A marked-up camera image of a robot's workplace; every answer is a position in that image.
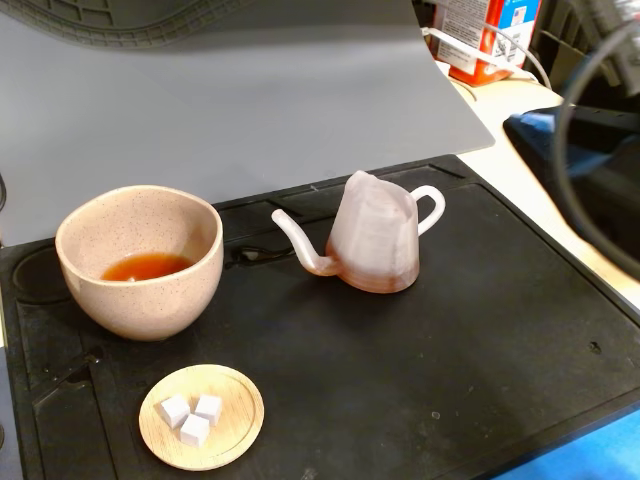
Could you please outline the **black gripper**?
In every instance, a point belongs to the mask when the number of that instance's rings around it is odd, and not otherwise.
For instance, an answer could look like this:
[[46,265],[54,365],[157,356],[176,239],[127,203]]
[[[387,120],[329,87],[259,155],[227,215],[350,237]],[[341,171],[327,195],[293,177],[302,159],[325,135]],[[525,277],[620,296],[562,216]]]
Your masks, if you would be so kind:
[[[503,122],[511,145],[534,175],[552,175],[558,107],[512,114]],[[602,234],[639,253],[639,115],[577,107],[569,124],[569,178]]]

